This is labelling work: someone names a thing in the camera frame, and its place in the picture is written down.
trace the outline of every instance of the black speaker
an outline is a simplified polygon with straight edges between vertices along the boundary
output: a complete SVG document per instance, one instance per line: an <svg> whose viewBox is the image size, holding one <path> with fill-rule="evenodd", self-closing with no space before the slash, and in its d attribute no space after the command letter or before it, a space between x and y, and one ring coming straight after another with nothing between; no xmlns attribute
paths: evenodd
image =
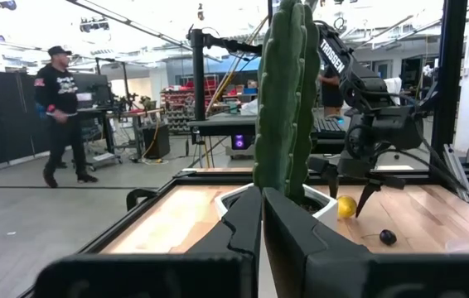
<svg viewBox="0 0 469 298"><path fill-rule="evenodd" d="M168 135L168 126L166 124L159 124L159 128L156 131L156 124L150 124L146 127L143 127L143 140L144 148L147 150L150 147L150 144L153 145L146 153L147 159L158 159L162 158L166 154L170 153L170 139Z"/></svg>

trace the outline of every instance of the artificial cactus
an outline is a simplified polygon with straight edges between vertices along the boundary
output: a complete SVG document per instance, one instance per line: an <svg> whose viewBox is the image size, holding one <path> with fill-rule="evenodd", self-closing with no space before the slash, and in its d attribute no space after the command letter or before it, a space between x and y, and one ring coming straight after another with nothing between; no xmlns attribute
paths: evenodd
<svg viewBox="0 0 469 298"><path fill-rule="evenodd" d="M298 0L282 0L264 37L259 65L254 183L297 203L304 200L302 183L312 148L318 42L312 10Z"/></svg>

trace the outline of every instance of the cactus pot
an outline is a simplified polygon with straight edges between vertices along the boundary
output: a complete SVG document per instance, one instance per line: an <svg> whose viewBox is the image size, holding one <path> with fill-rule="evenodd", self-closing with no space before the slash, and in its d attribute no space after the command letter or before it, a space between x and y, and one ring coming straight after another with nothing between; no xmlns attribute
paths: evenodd
<svg viewBox="0 0 469 298"><path fill-rule="evenodd" d="M236 190L224 193L215 198L215 207L218 216L221 218L229 210L236 200L249 188L253 183L242 186ZM305 190L306 197L317 202L321 206L316 213L312 216L325 224L328 228L336 231L337 229L337 201L330 195L325 195L322 192L313 189L308 185L302 185Z"/></svg>

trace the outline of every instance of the concrete floor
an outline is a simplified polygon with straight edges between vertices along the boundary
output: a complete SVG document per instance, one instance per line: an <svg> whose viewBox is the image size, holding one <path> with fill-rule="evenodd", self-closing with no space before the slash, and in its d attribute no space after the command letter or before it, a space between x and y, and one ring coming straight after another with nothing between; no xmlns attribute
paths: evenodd
<svg viewBox="0 0 469 298"><path fill-rule="evenodd" d="M425 136L431 137L431 123ZM185 155L185 137L172 137L167 164L133 164L124 153L122 165L98 169L96 185L78 185L72 169L58 170L60 188L47 189L41 178L46 158L0 170L0 298L16 297L49 262L81 248L125 214L124 198L136 187L160 187L193 162ZM251 167L253 161L232 161L223 146L214 151L216 167ZM414 154L428 160L420 150ZM70 152L64 161L70 161ZM425 168L403 156L382 156L381 165Z"/></svg>

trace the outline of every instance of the lemon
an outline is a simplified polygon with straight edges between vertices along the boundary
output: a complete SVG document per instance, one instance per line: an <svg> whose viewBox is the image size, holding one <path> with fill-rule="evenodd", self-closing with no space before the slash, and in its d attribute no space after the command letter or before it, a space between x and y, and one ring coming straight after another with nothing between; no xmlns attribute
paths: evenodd
<svg viewBox="0 0 469 298"><path fill-rule="evenodd" d="M348 195L337 198L337 215L340 219L348 219L356 213L356 201Z"/></svg>

